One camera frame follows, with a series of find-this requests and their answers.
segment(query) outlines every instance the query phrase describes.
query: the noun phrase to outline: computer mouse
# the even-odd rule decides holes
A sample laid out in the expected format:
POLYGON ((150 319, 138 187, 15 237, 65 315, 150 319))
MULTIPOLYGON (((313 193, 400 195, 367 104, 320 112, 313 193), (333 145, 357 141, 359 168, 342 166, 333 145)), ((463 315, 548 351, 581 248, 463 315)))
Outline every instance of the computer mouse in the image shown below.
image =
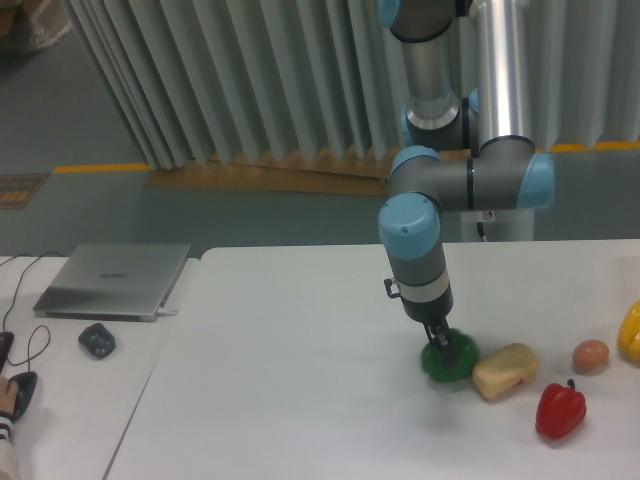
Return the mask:
POLYGON ((31 397, 33 397, 33 392, 35 392, 36 384, 38 383, 38 374, 36 372, 23 372, 14 375, 9 381, 18 384, 18 396, 13 407, 13 421, 15 422, 29 408, 31 397))
POLYGON ((4 368, 4 364, 9 358, 9 351, 11 351, 11 345, 13 345, 13 333, 1 332, 0 333, 0 373, 4 368))
POLYGON ((109 355, 116 348, 116 339, 101 323, 94 323, 78 337, 80 344, 98 360, 109 355))

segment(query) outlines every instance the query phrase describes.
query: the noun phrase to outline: red bell pepper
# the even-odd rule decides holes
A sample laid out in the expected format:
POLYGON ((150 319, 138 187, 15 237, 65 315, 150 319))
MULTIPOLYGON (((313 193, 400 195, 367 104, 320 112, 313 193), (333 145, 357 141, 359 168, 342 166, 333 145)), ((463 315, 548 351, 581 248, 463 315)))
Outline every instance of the red bell pepper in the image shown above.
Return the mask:
POLYGON ((559 440, 571 433, 587 414, 584 395, 576 391, 572 379, 567 385, 548 385, 538 403, 536 430, 552 440, 559 440))

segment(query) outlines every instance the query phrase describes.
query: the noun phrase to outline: laptop lid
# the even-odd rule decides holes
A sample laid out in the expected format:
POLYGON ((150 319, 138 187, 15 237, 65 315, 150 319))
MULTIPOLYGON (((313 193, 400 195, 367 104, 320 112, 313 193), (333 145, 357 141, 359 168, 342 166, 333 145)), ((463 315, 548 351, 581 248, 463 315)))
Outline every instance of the laptop lid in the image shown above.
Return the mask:
POLYGON ((38 315, 153 319, 182 271, 190 245, 81 244, 42 294, 38 315))

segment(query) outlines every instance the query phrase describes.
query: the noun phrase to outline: fake fruit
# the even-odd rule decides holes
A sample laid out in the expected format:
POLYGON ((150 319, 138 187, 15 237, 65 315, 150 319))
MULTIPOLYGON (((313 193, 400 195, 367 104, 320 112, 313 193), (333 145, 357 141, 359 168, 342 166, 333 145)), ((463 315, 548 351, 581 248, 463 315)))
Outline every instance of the fake fruit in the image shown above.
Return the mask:
POLYGON ((573 380, 569 379, 567 385, 548 385, 538 403, 536 430, 551 440, 566 437, 582 423, 587 414, 584 395, 576 391, 573 380))
POLYGON ((473 383, 487 400, 495 400, 517 385, 532 381, 540 362, 529 346, 512 343, 483 358, 473 368, 473 383))
POLYGON ((578 372, 592 372, 607 363, 609 347, 600 340, 587 340, 573 350, 573 366, 578 372))
POLYGON ((458 354, 458 364, 451 368, 443 368, 438 353, 431 345, 422 350, 422 369, 434 382, 449 383, 467 378, 478 361, 478 347, 471 337, 454 328, 451 329, 451 341, 458 354))
POLYGON ((640 362, 640 300, 631 306, 620 325, 618 348, 629 360, 640 362))

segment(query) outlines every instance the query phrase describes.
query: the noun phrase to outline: person's hand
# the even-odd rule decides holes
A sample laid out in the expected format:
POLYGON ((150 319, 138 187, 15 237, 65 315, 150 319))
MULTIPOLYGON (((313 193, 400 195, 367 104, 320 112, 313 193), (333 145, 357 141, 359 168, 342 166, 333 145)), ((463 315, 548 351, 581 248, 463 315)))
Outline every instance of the person's hand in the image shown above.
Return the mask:
POLYGON ((0 377, 0 413, 13 415, 18 395, 18 384, 9 382, 6 377, 0 377))

